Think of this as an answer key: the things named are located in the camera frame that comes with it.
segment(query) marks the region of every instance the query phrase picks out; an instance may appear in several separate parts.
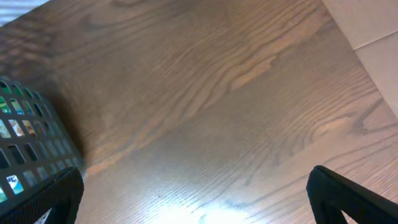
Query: wooden surface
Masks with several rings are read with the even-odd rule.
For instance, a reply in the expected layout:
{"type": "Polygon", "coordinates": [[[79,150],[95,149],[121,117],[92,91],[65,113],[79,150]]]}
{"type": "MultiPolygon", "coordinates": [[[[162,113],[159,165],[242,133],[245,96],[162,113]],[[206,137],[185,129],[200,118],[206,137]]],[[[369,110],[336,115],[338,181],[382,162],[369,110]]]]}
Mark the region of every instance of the wooden surface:
{"type": "Polygon", "coordinates": [[[317,164],[398,202],[397,120],[320,0],[58,0],[0,32],[84,152],[77,223],[313,223],[317,164]]]}
{"type": "Polygon", "coordinates": [[[396,0],[323,2],[354,49],[398,31],[396,0]]]}
{"type": "Polygon", "coordinates": [[[356,50],[370,77],[398,115],[398,32],[356,50]]]}

